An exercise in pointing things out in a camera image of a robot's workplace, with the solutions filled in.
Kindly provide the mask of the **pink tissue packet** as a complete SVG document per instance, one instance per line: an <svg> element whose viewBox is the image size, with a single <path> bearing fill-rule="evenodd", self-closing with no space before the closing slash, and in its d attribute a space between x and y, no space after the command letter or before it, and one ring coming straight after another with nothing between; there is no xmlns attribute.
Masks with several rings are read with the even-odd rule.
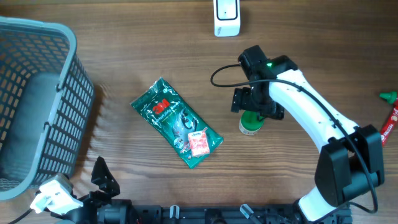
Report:
<svg viewBox="0 0 398 224"><path fill-rule="evenodd" d="M201 157L210 153L205 131L195 131L189 133L188 141L193 157Z"/></svg>

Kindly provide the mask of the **red coffee stick sachet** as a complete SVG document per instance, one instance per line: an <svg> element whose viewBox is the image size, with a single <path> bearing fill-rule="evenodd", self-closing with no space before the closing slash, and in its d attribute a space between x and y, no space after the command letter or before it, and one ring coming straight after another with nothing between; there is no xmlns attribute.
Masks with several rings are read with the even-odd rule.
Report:
<svg viewBox="0 0 398 224"><path fill-rule="evenodd" d="M381 129L382 146L386 145L386 141L388 140L388 137L396 124L397 124L397 106L393 108L392 113L390 114L389 118L387 119L387 121L385 122L384 126Z"/></svg>

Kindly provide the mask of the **green cap sauce bottle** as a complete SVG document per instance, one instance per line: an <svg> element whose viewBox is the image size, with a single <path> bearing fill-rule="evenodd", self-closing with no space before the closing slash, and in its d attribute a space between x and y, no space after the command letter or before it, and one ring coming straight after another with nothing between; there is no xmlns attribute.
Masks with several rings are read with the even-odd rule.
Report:
<svg viewBox="0 0 398 224"><path fill-rule="evenodd" d="M391 91L389 93L380 93L379 97L391 105L398 105L398 97L396 91Z"/></svg>

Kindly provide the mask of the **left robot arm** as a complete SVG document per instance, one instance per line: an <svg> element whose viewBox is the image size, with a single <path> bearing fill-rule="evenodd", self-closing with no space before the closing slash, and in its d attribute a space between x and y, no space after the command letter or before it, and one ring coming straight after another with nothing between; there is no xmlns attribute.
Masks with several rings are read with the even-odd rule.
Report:
<svg viewBox="0 0 398 224"><path fill-rule="evenodd" d="M102 157L98 157L91 173L91 183L99 189L79 198L83 206L64 215L51 212L52 217L73 223L135 224L141 218L128 199L115 199L120 186Z"/></svg>

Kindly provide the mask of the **green lid white jar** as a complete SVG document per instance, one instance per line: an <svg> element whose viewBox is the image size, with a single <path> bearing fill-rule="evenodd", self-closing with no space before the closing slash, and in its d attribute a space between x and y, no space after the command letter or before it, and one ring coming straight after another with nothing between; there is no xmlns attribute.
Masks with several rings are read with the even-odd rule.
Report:
<svg viewBox="0 0 398 224"><path fill-rule="evenodd" d="M263 126L265 117L257 112L245 111L239 120L239 130L245 135L255 135Z"/></svg>

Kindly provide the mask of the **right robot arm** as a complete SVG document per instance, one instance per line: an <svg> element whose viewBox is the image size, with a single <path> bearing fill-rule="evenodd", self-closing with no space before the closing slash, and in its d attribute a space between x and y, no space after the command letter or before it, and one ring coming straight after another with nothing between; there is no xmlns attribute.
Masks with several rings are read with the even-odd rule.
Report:
<svg viewBox="0 0 398 224"><path fill-rule="evenodd" d="M320 221L384 183L379 131L371 124L360 127L334 109L288 56L269 59L255 45L238 57L238 66L249 81L235 89L231 106L235 113L244 112L240 130L255 133L265 119L282 120L289 112L320 153L315 187L298 200L305 221Z"/></svg>

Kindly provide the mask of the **green 3M gloves packet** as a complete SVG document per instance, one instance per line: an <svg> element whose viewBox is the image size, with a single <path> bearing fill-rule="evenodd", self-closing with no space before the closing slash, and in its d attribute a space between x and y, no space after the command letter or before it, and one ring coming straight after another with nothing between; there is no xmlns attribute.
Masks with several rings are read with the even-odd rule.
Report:
<svg viewBox="0 0 398 224"><path fill-rule="evenodd" d="M223 137L212 129L177 91L162 77L154 82L131 106L155 128L191 169L209 154L193 155L188 135L203 131L212 153L223 142Z"/></svg>

